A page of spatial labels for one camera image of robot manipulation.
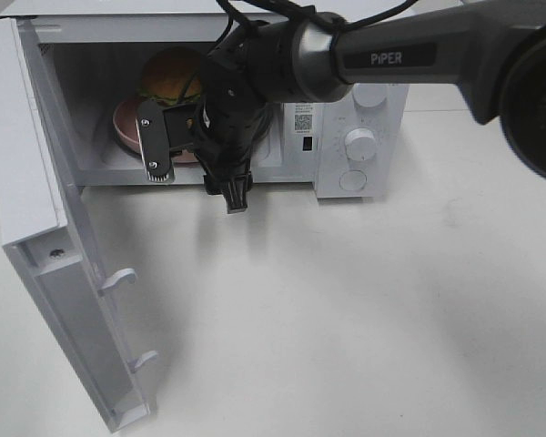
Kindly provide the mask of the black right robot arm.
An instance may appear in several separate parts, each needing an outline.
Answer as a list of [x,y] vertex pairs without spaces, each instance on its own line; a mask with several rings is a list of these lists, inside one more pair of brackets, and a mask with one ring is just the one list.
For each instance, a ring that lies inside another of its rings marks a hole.
[[200,99],[138,107],[151,181],[172,180],[172,157],[189,150],[207,192],[243,211],[269,105],[335,102],[363,83],[453,84],[473,118],[499,119],[514,153],[546,178],[546,1],[479,1],[410,17],[396,6],[354,23],[290,1],[258,3],[280,16],[272,24],[221,7],[237,27],[198,69]]

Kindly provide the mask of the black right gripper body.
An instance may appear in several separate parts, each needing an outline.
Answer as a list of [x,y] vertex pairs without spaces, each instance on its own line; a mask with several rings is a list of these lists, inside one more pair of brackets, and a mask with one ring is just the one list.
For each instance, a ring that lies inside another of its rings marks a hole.
[[[247,78],[248,43],[243,27],[236,28],[213,47],[197,71],[203,92],[190,118],[192,141],[187,150],[195,155],[205,175],[217,180],[250,172],[254,144],[270,123],[270,107]],[[192,105],[164,112],[184,115]]]

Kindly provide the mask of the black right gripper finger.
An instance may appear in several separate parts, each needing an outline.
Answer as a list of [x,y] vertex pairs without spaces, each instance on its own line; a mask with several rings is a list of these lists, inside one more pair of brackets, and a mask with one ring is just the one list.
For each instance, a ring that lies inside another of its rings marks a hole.
[[252,186],[250,172],[223,180],[217,180],[210,175],[204,176],[205,191],[210,196],[221,196],[226,201],[228,214],[244,212],[248,208],[248,192]]
[[154,100],[141,102],[136,109],[136,126],[148,180],[159,184],[172,183],[174,169],[163,108]]

